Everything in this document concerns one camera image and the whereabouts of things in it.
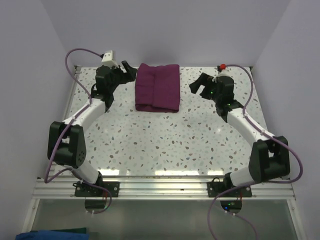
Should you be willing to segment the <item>purple surgical cloth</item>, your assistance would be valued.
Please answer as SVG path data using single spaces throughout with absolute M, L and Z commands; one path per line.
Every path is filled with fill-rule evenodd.
M 135 81 L 135 109 L 140 112 L 177 113 L 180 108 L 180 66 L 142 63 Z

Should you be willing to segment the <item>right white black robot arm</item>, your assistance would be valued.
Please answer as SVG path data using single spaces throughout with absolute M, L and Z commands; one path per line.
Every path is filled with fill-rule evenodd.
M 248 166 L 229 172 L 223 178 L 223 192 L 235 196 L 241 186 L 259 184 L 290 173 L 290 158 L 285 137 L 276 137 L 254 121 L 235 99 L 234 80 L 225 74 L 217 77 L 202 73 L 189 85 L 196 94 L 200 86 L 200 96 L 214 101 L 217 114 L 235 128 L 251 147 Z

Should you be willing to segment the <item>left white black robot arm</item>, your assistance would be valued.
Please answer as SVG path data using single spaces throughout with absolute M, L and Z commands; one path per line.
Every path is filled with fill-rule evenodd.
M 92 196 L 103 193 L 101 173 L 87 161 L 85 132 L 111 107 L 114 92 L 120 85 L 135 81 L 137 69 L 123 60 L 121 66 L 102 65 L 96 69 L 95 84 L 87 91 L 88 100 L 76 113 L 64 121 L 54 121 L 49 127 L 47 156 L 50 163 L 64 166 L 72 172 Z

